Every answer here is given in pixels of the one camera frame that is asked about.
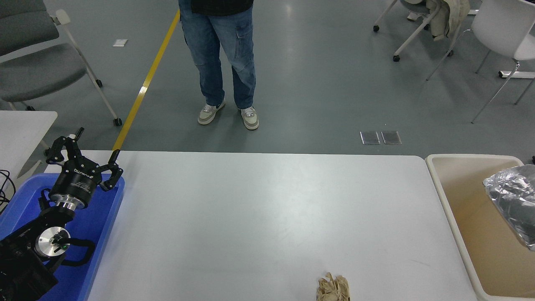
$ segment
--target white tabletop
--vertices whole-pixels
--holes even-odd
[[[353,300],[476,300],[421,158],[121,152],[119,165],[90,301],[315,300],[326,272]]]
[[[0,169],[16,178],[57,117],[56,112],[0,110]]]

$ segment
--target yellow tape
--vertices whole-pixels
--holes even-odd
[[[156,69],[158,69],[158,65],[160,64],[160,61],[162,60],[165,49],[167,48],[167,44],[169,44],[169,40],[171,39],[171,36],[173,35],[174,29],[177,26],[178,20],[180,20],[180,10],[178,10],[177,14],[174,16],[173,23],[171,23],[171,26],[169,27],[169,30],[167,31],[167,34],[165,35],[164,41],[162,45],[160,46],[160,50],[158,51],[158,54],[156,55],[156,58],[154,59],[154,62],[152,63],[152,66],[150,67],[149,73],[147,74],[147,77],[145,78],[145,81],[143,82],[143,86],[141,86],[141,89],[139,90],[139,94],[137,95],[135,99],[134,105],[132,106],[132,109],[130,110],[128,117],[126,118],[126,121],[123,124],[123,129],[121,129],[121,132],[119,133],[119,136],[117,137],[117,140],[115,141],[115,144],[113,145],[112,150],[120,149],[123,146],[123,142],[125,142],[126,135],[128,135],[130,127],[132,126],[132,123],[134,122],[134,118],[141,105],[141,102],[143,101],[143,98],[145,97],[145,93],[149,89],[150,82],[152,81],[152,77],[154,76],[154,73],[156,73]]]

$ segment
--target beige plastic bin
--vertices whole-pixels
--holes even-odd
[[[425,159],[480,300],[535,300],[535,252],[517,240],[483,180],[523,165],[511,156],[444,154]]]

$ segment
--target shoelace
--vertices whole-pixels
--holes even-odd
[[[213,106],[209,106],[209,105],[205,104],[204,108],[202,110],[205,111],[206,113],[209,113],[212,110],[212,107]]]
[[[253,117],[255,115],[255,113],[253,112],[253,108],[252,107],[244,109],[243,113],[245,114],[246,117]]]

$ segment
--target robotic arm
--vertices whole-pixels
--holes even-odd
[[[42,191],[40,215],[0,241],[0,301],[38,300],[58,283],[54,272],[60,265],[84,265],[95,251],[92,241],[72,238],[65,224],[74,219],[76,209],[89,206],[97,186],[113,189],[123,170],[116,164],[118,149],[103,166],[82,156],[77,144],[82,132],[81,127],[74,138],[62,136],[54,141],[47,163],[62,166],[62,171],[49,190],[49,199]],[[61,164],[64,147],[68,160]],[[106,170],[112,174],[102,182]],[[70,245],[87,248],[83,259],[65,260]]]

